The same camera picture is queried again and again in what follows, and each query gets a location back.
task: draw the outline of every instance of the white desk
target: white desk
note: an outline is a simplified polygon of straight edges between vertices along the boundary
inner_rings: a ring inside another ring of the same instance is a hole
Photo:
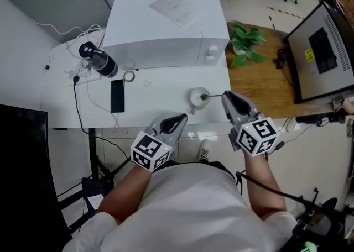
[[[100,33],[102,32],[92,33],[92,36],[98,38]],[[77,51],[80,45],[86,41],[87,37],[81,37],[71,47],[71,50],[79,55]],[[79,128],[74,89],[69,86],[68,79],[64,74],[70,60],[74,59],[66,50],[65,44],[53,48],[50,55],[52,54],[54,58],[45,75],[41,110],[49,112],[49,127]],[[109,110],[111,108],[110,82],[123,79],[124,72],[124,70],[119,70],[114,78],[103,77],[99,81],[89,82],[92,100]],[[189,114],[188,104],[188,93],[191,88],[204,87],[209,90],[211,95],[230,90],[225,54],[216,66],[140,69],[139,71],[134,70],[134,73],[136,79],[125,84],[126,108],[125,112],[119,115],[118,121],[121,127],[147,126],[158,115],[171,112],[187,113],[188,124],[227,121],[220,97],[211,98],[209,105],[205,109],[197,111],[195,115]],[[76,93],[84,128],[111,128],[114,126],[115,121],[112,116],[90,102],[86,84],[77,85]]]

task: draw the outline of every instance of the t-shirt sleeve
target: t-shirt sleeve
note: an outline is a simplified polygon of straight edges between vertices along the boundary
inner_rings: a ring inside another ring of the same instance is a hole
[[[117,227],[117,222],[110,214],[97,213],[82,227],[77,237],[65,245],[63,252],[100,251],[105,236]]]
[[[288,240],[293,235],[293,229],[297,224],[296,219],[289,212],[277,212],[264,222],[280,233],[285,240]]]

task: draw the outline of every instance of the black phone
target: black phone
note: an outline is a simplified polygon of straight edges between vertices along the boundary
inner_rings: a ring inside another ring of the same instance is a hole
[[[124,108],[124,80],[111,81],[111,113],[123,113]]]

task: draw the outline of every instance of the potted plant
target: potted plant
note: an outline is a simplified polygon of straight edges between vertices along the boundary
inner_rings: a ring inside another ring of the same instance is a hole
[[[241,22],[235,22],[231,27],[233,38],[230,40],[233,52],[237,55],[231,66],[245,66],[247,58],[256,63],[264,62],[266,57],[258,54],[253,45],[261,45],[266,42],[263,31],[258,28],[250,28],[249,31]]]

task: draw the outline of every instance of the white t-shirt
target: white t-shirt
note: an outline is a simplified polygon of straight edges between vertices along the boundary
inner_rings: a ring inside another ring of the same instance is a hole
[[[231,175],[185,164],[154,173],[139,210],[121,225],[99,213],[64,251],[277,251],[295,225],[288,212],[261,221]]]

